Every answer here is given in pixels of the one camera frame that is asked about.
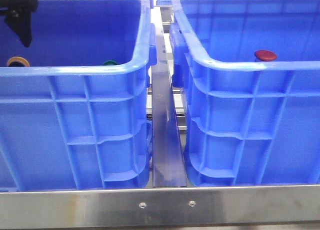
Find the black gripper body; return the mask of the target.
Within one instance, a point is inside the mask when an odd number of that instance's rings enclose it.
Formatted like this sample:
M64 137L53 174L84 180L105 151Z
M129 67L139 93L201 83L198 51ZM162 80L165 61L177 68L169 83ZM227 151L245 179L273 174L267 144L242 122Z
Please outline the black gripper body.
M35 12L38 0L0 0L0 15L9 15L13 11Z

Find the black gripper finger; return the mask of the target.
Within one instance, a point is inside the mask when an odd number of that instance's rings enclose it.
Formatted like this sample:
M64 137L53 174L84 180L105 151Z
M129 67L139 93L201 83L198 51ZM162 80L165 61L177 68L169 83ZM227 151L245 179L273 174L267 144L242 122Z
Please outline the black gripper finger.
M32 42L31 14L6 15L4 22L19 37L21 43L28 48Z

